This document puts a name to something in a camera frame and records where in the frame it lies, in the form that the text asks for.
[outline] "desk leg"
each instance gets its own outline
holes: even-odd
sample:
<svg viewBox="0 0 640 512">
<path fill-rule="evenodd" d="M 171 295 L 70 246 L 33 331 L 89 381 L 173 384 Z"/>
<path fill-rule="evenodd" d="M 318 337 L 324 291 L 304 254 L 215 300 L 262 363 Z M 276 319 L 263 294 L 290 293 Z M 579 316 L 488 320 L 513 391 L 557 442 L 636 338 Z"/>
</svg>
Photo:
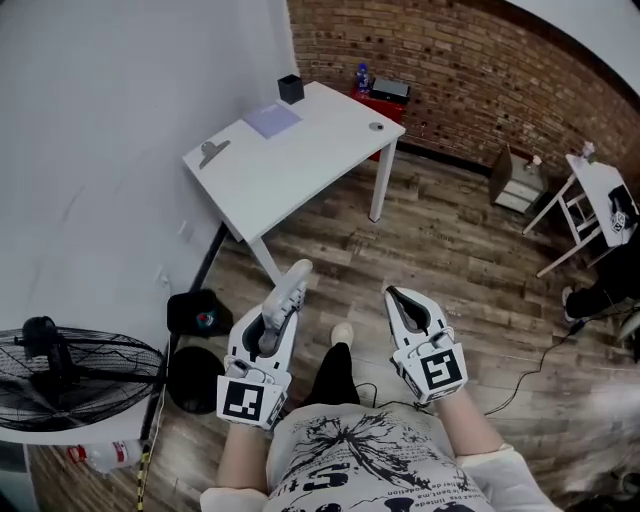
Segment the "desk leg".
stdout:
<svg viewBox="0 0 640 512">
<path fill-rule="evenodd" d="M 382 148 L 380 152 L 376 188 L 373 191 L 373 200 L 371 201 L 371 210 L 369 211 L 369 218 L 373 222 L 378 222 L 380 214 L 382 213 L 382 203 L 384 203 L 384 195 L 387 193 L 389 176 L 391 176 L 391 165 L 393 165 L 393 155 L 396 152 L 396 142 L 398 142 L 397 139 Z"/>
<path fill-rule="evenodd" d="M 278 270 L 276 266 L 276 262 L 273 261 L 271 254 L 269 253 L 269 249 L 264 245 L 262 238 L 256 238 L 253 242 L 249 244 L 249 248 L 253 252 L 256 259 L 262 265 L 262 268 L 269 274 L 269 277 L 273 281 L 273 284 L 278 284 L 278 281 L 282 277 L 282 274 Z"/>
<path fill-rule="evenodd" d="M 570 251 L 568 251 L 566 254 L 563 254 L 562 256 L 560 256 L 556 261 L 554 261 L 551 265 L 549 265 L 546 268 L 543 268 L 540 272 L 538 272 L 536 274 L 536 277 L 542 277 L 543 275 L 545 275 L 547 272 L 549 272 L 550 270 L 553 270 L 554 268 L 556 268 L 558 265 L 560 265 L 560 263 L 562 263 L 564 260 L 570 258 L 571 256 L 573 256 L 575 253 L 577 253 L 580 249 L 582 249 L 585 245 L 587 245 L 589 242 L 591 242 L 591 240 L 593 240 L 595 237 L 597 237 L 600 233 L 602 233 L 602 228 L 600 226 L 598 226 L 596 229 L 594 229 L 587 238 L 585 238 L 584 240 L 582 240 L 582 242 L 580 242 L 578 245 L 576 245 L 573 249 L 571 249 Z"/>
<path fill-rule="evenodd" d="M 551 207 L 558 202 L 558 199 L 560 199 L 567 190 L 569 190 L 569 187 L 573 185 L 574 181 L 576 181 L 576 175 L 572 173 L 571 176 L 569 176 L 569 179 L 567 180 L 567 182 L 562 186 L 560 191 L 553 197 L 551 201 L 549 201 L 549 204 L 545 206 L 542 209 L 542 211 L 537 215 L 537 217 L 533 219 L 529 223 L 529 225 L 522 230 L 523 235 L 526 235 L 529 231 L 531 231 L 531 228 L 535 226 L 540 221 L 540 219 L 547 214 L 549 210 L 551 210 Z"/>
</svg>

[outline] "small white table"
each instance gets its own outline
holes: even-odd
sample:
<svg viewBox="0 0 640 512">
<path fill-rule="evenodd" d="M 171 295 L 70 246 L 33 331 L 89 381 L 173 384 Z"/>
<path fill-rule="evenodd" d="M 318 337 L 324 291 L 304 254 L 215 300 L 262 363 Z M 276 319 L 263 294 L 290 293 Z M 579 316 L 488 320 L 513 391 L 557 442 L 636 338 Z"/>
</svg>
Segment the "small white table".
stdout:
<svg viewBox="0 0 640 512">
<path fill-rule="evenodd" d="M 567 162 L 569 162 L 569 165 L 571 166 L 571 170 L 573 171 L 573 173 L 571 174 L 571 176 L 569 176 L 567 182 L 555 195 L 555 197 L 549 202 L 549 204 L 544 207 L 544 209 L 538 214 L 535 219 L 531 221 L 531 223 L 526 228 L 524 228 L 522 234 L 526 235 L 531 230 L 531 228 L 535 226 L 538 221 L 551 209 L 551 207 L 554 204 L 558 203 L 560 205 L 560 208 L 562 208 L 564 216 L 567 219 L 569 229 L 571 229 L 571 234 L 573 235 L 576 246 L 570 249 L 556 261 L 551 263 L 549 266 L 538 272 L 536 274 L 537 277 L 541 277 L 550 270 L 553 270 L 560 263 L 574 255 L 598 235 L 602 234 L 604 235 L 609 249 L 594 261 L 589 263 L 589 266 L 592 266 L 601 258 L 609 254 L 616 247 L 626 244 L 634 232 L 634 227 L 631 227 L 623 229 L 621 232 L 616 233 L 611 225 L 612 210 L 609 193 L 611 193 L 614 188 L 619 187 L 620 185 L 623 185 L 625 188 L 627 188 L 618 170 L 614 167 L 601 164 L 599 162 L 590 164 L 584 158 L 575 155 L 567 155 L 566 158 Z M 564 198 L 564 194 L 569 190 L 571 185 L 576 182 L 576 180 L 582 187 L 583 192 L 576 197 L 566 201 Z M 591 204 L 592 209 L 592 213 L 587 216 L 585 216 L 582 208 L 580 207 L 580 201 L 583 201 L 584 199 L 586 199 Z M 574 219 L 569 212 L 569 208 L 573 206 L 578 209 L 578 212 L 582 217 L 582 222 L 578 225 L 575 224 Z M 586 237 L 583 238 L 582 232 L 595 224 L 597 224 L 597 226 L 593 228 Z"/>
<path fill-rule="evenodd" d="M 347 96 L 312 82 L 286 108 L 302 121 L 265 139 L 239 120 L 211 137 L 231 142 L 203 169 L 200 146 L 184 161 L 216 204 L 235 239 L 245 240 L 276 283 L 281 274 L 262 235 L 318 192 L 382 149 L 369 217 L 376 222 L 391 174 L 396 142 L 405 129 Z M 382 130 L 373 130 L 380 123 Z"/>
</svg>

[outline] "black pants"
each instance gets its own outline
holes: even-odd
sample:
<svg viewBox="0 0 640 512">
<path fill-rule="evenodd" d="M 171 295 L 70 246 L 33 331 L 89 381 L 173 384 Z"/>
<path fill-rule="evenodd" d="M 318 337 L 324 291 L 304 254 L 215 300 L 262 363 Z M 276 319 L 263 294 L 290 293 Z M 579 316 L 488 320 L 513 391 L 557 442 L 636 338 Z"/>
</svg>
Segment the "black pants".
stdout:
<svg viewBox="0 0 640 512">
<path fill-rule="evenodd" d="M 626 287 L 622 283 L 598 280 L 591 288 L 573 292 L 567 297 L 566 311 L 571 318 L 584 318 L 600 313 L 611 304 L 627 298 Z"/>
<path fill-rule="evenodd" d="M 567 315 L 584 318 L 600 313 L 611 304 L 630 297 L 640 298 L 640 229 L 629 243 L 607 256 L 599 269 L 600 279 L 591 288 L 572 293 L 567 298 Z"/>
<path fill-rule="evenodd" d="M 351 353 L 345 343 L 336 343 L 324 356 L 311 394 L 300 407 L 312 404 L 360 404 L 351 375 Z"/>
</svg>

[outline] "person's leg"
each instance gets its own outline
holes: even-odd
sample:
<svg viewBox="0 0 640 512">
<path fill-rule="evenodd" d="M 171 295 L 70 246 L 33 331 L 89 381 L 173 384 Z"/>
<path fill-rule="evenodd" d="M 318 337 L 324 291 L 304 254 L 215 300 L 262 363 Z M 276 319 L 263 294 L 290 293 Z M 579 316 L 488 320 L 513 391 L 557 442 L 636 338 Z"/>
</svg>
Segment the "person's leg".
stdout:
<svg viewBox="0 0 640 512">
<path fill-rule="evenodd" d="M 349 344 L 339 341 L 339 338 L 336 339 L 333 335 L 332 342 L 335 344 L 324 356 L 311 394 L 300 407 L 312 404 L 360 404 L 360 397 L 351 375 Z"/>
<path fill-rule="evenodd" d="M 624 287 L 616 286 L 611 281 L 599 280 L 591 288 L 569 294 L 565 312 L 567 316 L 576 319 L 593 316 L 624 300 L 626 296 Z"/>
</svg>

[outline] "water bottle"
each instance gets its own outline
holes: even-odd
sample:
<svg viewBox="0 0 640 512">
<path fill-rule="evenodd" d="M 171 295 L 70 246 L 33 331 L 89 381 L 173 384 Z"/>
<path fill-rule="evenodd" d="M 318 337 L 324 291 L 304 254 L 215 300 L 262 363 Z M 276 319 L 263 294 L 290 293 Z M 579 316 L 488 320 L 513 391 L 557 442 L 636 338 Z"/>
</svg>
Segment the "water bottle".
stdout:
<svg viewBox="0 0 640 512">
<path fill-rule="evenodd" d="M 358 92 L 369 92 L 369 73 L 364 62 L 358 66 L 356 80 L 358 82 Z"/>
<path fill-rule="evenodd" d="M 99 473 L 107 474 L 116 468 L 133 466 L 140 461 L 140 441 L 116 441 L 71 446 L 67 449 L 74 463 L 86 462 Z"/>
</svg>

